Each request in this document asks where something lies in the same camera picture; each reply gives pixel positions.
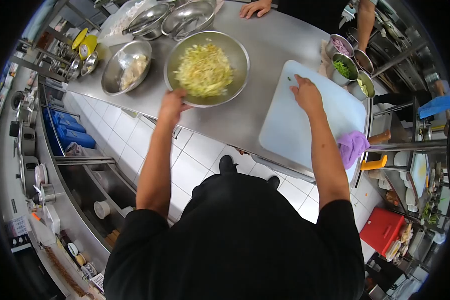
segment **black shirt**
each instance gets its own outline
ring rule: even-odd
[[[263,179],[214,175],[172,227],[142,209],[126,216],[110,254],[114,299],[358,299],[365,278],[349,201],[313,224]]]

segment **purple towel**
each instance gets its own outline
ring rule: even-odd
[[[353,166],[355,160],[370,147],[369,141],[360,131],[342,135],[338,140],[340,156],[345,170]]]

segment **blue bin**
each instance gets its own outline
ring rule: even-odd
[[[50,113],[52,114],[52,119],[53,119],[53,123],[55,125],[59,125],[60,120],[67,120],[68,122],[72,123],[77,123],[77,120],[72,117],[71,115],[69,115],[68,113],[65,112],[61,112],[61,111],[56,111],[56,110],[50,110]]]
[[[67,129],[63,125],[57,127],[57,134],[64,149],[72,142],[85,148],[95,148],[95,140],[89,134]]]
[[[56,124],[57,126],[65,126],[66,129],[70,129],[73,131],[78,131],[79,133],[87,133],[87,130],[85,130],[85,128],[80,125],[79,123],[75,123],[75,122],[70,122],[69,120],[65,120],[62,118],[58,118],[59,121]]]

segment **white tile floor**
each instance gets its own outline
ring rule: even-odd
[[[144,117],[131,118],[118,107],[77,93],[67,93],[64,103],[67,110],[81,115],[87,133],[96,140],[97,149],[104,155],[113,157],[123,174],[136,184],[148,152],[154,124]],[[238,164],[237,170],[240,173],[264,179],[279,175],[278,191],[303,218],[317,222],[319,195],[317,187],[312,183],[276,173],[255,163],[250,156],[240,155],[233,147],[186,129],[182,129],[177,139],[172,139],[172,143],[171,219],[180,219],[193,188],[206,177],[219,173],[220,158],[231,155]],[[351,190],[350,198],[355,223],[360,231],[382,198],[367,177],[362,178],[357,189]],[[362,248],[364,260],[368,261],[373,249],[363,241]]]

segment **black shoe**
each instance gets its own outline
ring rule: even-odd
[[[218,168],[220,169],[220,174],[225,173],[237,173],[237,166],[238,164],[233,163],[233,159],[230,155],[224,155],[220,159],[220,164],[218,165]]]
[[[267,182],[272,186],[274,190],[278,189],[280,185],[280,179],[277,176],[270,177]]]

